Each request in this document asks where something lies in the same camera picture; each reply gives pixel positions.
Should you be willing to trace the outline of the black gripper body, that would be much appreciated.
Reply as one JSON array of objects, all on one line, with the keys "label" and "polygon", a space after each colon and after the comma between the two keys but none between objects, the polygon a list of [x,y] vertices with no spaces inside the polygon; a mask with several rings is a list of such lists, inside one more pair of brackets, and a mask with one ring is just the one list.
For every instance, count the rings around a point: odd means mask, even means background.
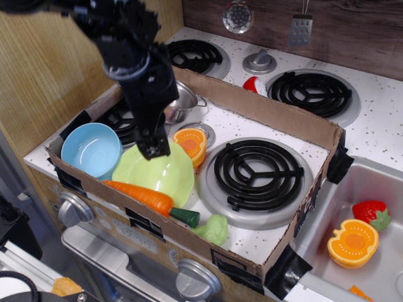
[{"label": "black gripper body", "polygon": [[135,137],[166,138],[164,110],[179,96],[167,47],[153,45],[144,71],[118,83],[138,127]]}]

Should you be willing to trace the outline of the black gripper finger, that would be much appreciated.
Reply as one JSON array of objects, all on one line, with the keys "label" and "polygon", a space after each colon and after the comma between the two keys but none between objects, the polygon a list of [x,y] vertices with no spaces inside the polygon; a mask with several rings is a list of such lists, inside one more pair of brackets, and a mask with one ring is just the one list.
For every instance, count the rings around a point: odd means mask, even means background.
[{"label": "black gripper finger", "polygon": [[135,143],[145,159],[151,160],[159,156],[159,142],[150,130],[137,127]]},{"label": "black gripper finger", "polygon": [[169,156],[171,151],[169,148],[169,141],[165,129],[165,123],[162,123],[156,128],[154,133],[155,141],[155,157]]}]

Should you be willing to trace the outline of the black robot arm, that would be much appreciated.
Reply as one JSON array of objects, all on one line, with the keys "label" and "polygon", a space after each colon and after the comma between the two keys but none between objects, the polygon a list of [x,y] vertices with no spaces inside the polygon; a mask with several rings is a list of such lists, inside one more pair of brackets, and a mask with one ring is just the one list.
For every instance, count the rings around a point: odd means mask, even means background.
[{"label": "black robot arm", "polygon": [[97,46],[103,70],[119,83],[137,129],[133,135],[147,159],[170,155],[164,109],[178,99],[167,47],[155,42],[157,14],[142,1],[1,1],[1,11],[39,11],[71,16]]}]

